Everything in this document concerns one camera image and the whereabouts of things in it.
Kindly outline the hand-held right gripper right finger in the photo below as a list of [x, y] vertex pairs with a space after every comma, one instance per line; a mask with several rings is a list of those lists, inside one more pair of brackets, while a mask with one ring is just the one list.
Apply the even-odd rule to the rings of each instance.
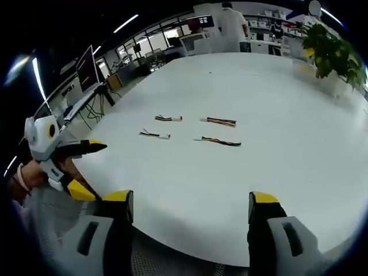
[[249, 275], [309, 275], [324, 262], [316, 236], [261, 191], [249, 193], [247, 242]]

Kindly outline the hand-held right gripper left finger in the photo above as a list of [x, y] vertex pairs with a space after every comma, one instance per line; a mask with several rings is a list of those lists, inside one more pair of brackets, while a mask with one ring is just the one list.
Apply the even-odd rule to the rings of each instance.
[[116, 191], [65, 234], [61, 265], [69, 275], [131, 275], [132, 242], [133, 191]]

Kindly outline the person's left hand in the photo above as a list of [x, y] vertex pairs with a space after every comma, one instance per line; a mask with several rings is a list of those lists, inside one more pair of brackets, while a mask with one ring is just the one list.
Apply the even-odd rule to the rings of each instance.
[[48, 178], [41, 169], [40, 163], [32, 159], [26, 165], [18, 166], [16, 173], [10, 177], [8, 187], [13, 199], [22, 201], [33, 189], [47, 184]]

